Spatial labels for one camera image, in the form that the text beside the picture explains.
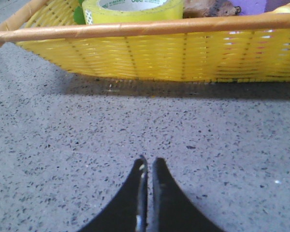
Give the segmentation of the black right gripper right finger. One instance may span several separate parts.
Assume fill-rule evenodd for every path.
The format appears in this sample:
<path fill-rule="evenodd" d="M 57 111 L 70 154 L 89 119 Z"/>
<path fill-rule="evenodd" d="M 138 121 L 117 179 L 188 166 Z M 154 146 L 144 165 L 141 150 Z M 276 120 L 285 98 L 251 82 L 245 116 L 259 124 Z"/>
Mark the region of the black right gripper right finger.
<path fill-rule="evenodd" d="M 221 232 L 183 193 L 165 159 L 153 163 L 154 230 L 156 232 Z"/>

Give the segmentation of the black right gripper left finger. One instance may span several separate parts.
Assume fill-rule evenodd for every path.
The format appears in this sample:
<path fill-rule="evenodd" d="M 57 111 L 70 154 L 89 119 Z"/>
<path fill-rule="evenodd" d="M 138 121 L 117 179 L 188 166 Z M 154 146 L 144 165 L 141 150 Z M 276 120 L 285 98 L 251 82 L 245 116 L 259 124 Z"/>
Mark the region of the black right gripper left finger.
<path fill-rule="evenodd" d="M 133 167 L 114 198 L 81 232 L 145 232 L 147 226 L 147 161 Z"/>

